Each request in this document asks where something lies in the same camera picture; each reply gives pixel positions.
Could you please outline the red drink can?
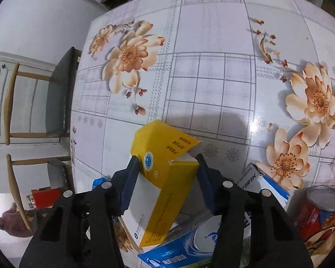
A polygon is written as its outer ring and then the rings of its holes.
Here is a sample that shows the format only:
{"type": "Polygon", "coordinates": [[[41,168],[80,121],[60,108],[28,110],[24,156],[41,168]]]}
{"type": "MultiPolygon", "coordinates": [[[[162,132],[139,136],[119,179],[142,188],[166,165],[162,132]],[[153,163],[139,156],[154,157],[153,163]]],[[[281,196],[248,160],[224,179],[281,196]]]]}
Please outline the red drink can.
{"type": "Polygon", "coordinates": [[[335,247],[335,188],[309,188],[295,226],[304,240],[314,267],[319,267],[335,247]]]}

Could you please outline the yellow white carton box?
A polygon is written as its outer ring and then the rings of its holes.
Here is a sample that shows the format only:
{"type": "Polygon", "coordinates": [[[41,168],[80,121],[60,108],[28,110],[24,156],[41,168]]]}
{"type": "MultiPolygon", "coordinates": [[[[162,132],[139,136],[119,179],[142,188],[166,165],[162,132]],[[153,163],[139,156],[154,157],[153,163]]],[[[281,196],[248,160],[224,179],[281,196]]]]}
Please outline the yellow white carton box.
{"type": "Polygon", "coordinates": [[[160,120],[136,131],[131,155],[139,159],[140,173],[120,222],[137,252],[168,235],[194,184],[199,164],[188,152],[199,143],[160,120]]]}

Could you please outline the blue white toothpaste box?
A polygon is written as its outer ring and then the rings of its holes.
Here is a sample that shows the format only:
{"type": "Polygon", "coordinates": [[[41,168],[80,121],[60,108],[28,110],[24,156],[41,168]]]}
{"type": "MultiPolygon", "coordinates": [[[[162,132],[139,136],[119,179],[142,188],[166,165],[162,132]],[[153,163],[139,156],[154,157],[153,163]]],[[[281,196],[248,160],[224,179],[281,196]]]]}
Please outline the blue white toothpaste box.
{"type": "Polygon", "coordinates": [[[139,259],[150,267],[206,267],[212,259],[221,216],[200,214],[171,229],[162,244],[144,249],[139,259]]]}

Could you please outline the red jar on floor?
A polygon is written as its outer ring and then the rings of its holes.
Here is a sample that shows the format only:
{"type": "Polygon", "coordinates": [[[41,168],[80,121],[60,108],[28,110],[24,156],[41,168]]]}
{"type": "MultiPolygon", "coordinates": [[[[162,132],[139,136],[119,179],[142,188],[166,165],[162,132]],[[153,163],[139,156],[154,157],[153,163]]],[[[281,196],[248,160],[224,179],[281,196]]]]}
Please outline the red jar on floor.
{"type": "Polygon", "coordinates": [[[30,208],[43,209],[52,207],[61,194],[62,189],[60,188],[33,189],[31,194],[26,196],[26,199],[30,208]]]}

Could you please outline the small white blue box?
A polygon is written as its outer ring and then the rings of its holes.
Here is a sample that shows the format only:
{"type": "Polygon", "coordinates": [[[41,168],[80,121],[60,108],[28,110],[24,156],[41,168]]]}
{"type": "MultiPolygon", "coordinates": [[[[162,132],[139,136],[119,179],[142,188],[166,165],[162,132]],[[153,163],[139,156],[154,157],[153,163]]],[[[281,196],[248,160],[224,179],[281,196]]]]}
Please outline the small white blue box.
{"type": "Polygon", "coordinates": [[[234,180],[240,188],[251,191],[260,192],[263,189],[268,189],[278,200],[280,205],[285,208],[290,198],[289,192],[280,186],[274,179],[260,170],[255,164],[248,163],[242,173],[234,180]]]}

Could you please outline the wooden chair dark seat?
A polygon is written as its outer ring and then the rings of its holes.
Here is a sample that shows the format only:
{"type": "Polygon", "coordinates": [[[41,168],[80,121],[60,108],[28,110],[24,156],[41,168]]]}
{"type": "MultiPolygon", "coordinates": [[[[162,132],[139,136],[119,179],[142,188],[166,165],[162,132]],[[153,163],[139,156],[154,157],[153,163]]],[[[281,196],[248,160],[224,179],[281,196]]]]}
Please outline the wooden chair dark seat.
{"type": "Polygon", "coordinates": [[[3,124],[5,144],[10,145],[12,138],[60,138],[68,135],[71,122],[71,108],[74,83],[77,76],[78,61],[82,52],[71,47],[54,68],[51,76],[22,72],[20,64],[14,65],[12,76],[4,101],[3,124]],[[45,132],[12,132],[14,89],[17,77],[42,80],[48,83],[46,99],[45,132]]]}

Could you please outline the floral plastic tablecloth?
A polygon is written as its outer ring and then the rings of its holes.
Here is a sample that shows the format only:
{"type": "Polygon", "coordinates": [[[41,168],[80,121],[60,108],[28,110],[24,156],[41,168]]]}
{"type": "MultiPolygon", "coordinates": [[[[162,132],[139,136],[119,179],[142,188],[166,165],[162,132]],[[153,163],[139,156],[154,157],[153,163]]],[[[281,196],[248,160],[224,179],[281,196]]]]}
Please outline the floral plastic tablecloth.
{"type": "Polygon", "coordinates": [[[191,154],[238,179],[243,168],[266,163],[276,131],[304,131],[309,172],[290,190],[289,211],[307,188],[335,189],[335,119],[313,123],[293,73],[325,71],[335,96],[335,18],[306,0],[133,0],[91,23],[75,83],[71,152],[79,192],[110,177],[129,160],[134,133],[160,119],[198,137],[191,154]],[[110,25],[151,23],[155,63],[140,83],[121,73],[103,80],[114,47],[131,40],[110,25]]]}

